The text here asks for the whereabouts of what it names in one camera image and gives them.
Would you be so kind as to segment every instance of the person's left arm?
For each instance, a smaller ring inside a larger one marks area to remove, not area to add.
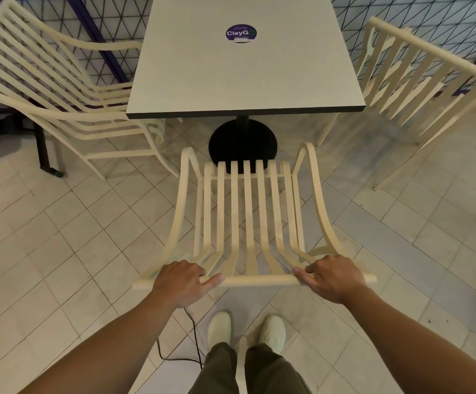
[[[128,393],[150,349],[176,308],[187,307],[220,284],[183,260],[163,266],[149,295],[132,310],[79,344],[20,394]]]

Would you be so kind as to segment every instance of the table base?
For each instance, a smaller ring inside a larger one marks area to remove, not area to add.
[[[243,161],[250,160],[251,173],[256,172],[255,160],[263,160],[264,169],[268,160],[274,159],[278,144],[273,132],[265,124],[240,116],[236,120],[223,123],[212,134],[208,152],[215,165],[225,162],[231,173],[231,161],[238,161],[238,173],[243,174]]]

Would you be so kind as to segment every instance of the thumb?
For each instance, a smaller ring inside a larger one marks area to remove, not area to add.
[[[222,273],[211,276],[204,283],[202,283],[202,288],[204,293],[207,293],[209,290],[214,289],[216,286],[221,284],[225,279],[225,275]]]
[[[298,280],[313,289],[316,286],[316,279],[299,267],[293,267],[292,273]]]

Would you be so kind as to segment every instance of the purple oval sticker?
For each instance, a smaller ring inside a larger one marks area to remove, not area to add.
[[[256,29],[251,25],[234,25],[227,29],[225,34],[228,40],[244,43],[256,38]]]

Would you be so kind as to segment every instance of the pants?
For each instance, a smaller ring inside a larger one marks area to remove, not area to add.
[[[216,344],[189,394],[239,394],[237,354],[227,343]],[[302,377],[284,357],[267,344],[257,344],[245,355],[248,394],[311,394]]]

